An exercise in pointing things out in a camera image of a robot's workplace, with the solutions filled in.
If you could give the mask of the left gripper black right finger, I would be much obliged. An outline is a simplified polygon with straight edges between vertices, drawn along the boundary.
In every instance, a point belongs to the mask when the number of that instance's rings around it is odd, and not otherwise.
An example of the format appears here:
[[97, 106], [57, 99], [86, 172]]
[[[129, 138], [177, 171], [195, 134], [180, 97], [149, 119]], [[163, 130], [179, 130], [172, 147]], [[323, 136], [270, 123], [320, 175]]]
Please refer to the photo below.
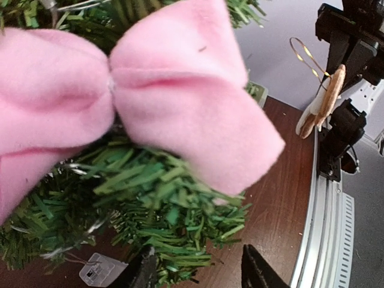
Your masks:
[[242, 288], [289, 288], [262, 255], [250, 244], [243, 246], [241, 260]]

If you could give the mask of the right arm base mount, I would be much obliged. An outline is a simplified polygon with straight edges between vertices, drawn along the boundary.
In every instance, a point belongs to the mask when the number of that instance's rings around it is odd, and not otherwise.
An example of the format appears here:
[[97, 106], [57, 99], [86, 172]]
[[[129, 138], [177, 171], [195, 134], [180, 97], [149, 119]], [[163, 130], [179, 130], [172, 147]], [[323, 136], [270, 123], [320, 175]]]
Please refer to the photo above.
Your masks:
[[351, 99], [344, 100], [332, 113], [330, 129], [319, 132], [317, 173], [330, 181], [341, 181], [341, 173], [359, 172], [354, 145], [365, 134], [366, 113], [360, 112]]

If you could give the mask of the white round ornament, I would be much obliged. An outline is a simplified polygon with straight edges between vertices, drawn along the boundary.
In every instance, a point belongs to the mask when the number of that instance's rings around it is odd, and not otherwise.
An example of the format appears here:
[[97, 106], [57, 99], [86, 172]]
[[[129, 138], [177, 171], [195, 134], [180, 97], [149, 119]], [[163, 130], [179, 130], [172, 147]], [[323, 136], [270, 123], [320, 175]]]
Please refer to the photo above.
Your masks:
[[[321, 80], [318, 72], [298, 53], [293, 44], [294, 40], [301, 45], [307, 56], [323, 73], [325, 80]], [[296, 125], [296, 134], [301, 139], [306, 139], [315, 128], [318, 129], [318, 131], [322, 130], [322, 125], [333, 112], [336, 101], [341, 98], [340, 94], [346, 78], [346, 66], [340, 64], [333, 74], [329, 74], [319, 65], [300, 39], [290, 37], [289, 43], [297, 58], [311, 70], [320, 82], [320, 88], [315, 98], [304, 110]]]

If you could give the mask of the pink felt bow ornament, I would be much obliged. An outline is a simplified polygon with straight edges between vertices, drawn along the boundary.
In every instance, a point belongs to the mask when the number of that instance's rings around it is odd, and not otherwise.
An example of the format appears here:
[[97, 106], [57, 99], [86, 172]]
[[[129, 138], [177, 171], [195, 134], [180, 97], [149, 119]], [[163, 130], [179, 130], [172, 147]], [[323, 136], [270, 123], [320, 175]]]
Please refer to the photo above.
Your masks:
[[129, 138], [187, 160], [236, 195], [268, 172], [284, 140], [246, 93], [224, 1], [178, 1], [140, 20], [110, 55], [55, 29], [1, 35], [1, 220], [58, 162], [119, 115]]

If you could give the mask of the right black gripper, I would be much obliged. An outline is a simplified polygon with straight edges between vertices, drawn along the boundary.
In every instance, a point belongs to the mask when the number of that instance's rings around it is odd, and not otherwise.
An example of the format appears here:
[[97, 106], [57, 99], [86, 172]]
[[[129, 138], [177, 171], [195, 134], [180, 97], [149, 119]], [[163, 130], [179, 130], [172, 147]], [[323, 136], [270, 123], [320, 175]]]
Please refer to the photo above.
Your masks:
[[316, 37], [329, 43], [326, 71], [346, 67], [345, 86], [362, 79], [383, 80], [383, 1], [343, 1], [340, 10], [323, 3], [317, 12]]

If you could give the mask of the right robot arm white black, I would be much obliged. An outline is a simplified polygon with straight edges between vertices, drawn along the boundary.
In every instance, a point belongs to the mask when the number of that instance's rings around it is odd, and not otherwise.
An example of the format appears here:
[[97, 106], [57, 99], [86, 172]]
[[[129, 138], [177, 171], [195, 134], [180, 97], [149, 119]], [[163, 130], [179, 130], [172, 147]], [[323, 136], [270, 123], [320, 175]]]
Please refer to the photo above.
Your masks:
[[342, 9], [323, 3], [316, 37], [329, 43], [326, 70], [346, 66], [343, 98], [367, 114], [366, 138], [383, 139], [383, 1], [343, 1]]

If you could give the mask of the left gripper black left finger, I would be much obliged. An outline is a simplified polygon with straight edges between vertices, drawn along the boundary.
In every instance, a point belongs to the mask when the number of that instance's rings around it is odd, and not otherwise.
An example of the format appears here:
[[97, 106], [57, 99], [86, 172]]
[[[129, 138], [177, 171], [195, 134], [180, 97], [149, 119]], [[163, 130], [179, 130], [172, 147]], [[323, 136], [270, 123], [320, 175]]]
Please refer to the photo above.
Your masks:
[[112, 283], [114, 288], [154, 288], [157, 285], [157, 255], [144, 246]]

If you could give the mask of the small green christmas tree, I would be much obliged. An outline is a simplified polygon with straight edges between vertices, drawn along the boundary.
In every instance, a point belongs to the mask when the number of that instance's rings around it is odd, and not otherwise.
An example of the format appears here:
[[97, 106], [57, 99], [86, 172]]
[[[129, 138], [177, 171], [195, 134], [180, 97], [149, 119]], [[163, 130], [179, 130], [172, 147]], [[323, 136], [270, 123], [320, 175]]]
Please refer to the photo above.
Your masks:
[[[6, 28], [69, 32], [110, 55], [140, 20], [178, 1], [2, 1]], [[257, 1], [224, 1], [232, 30], [265, 16]], [[74, 251], [95, 243], [105, 226], [113, 244], [137, 255], [153, 246], [157, 285], [193, 280], [210, 266], [207, 243], [234, 243], [244, 228], [244, 191], [213, 189], [180, 156], [133, 142], [116, 115], [109, 130], [79, 152], [56, 163], [1, 220], [1, 257], [10, 269], [36, 258], [57, 267], [77, 262]]]

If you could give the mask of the clear battery box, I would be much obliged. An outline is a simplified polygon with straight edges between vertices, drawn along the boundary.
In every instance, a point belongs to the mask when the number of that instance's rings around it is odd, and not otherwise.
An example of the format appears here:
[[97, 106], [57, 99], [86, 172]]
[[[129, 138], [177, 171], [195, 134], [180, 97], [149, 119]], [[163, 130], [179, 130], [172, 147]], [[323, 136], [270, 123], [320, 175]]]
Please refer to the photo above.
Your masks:
[[108, 287], [128, 266], [100, 253], [94, 253], [80, 270], [80, 279], [89, 287]]

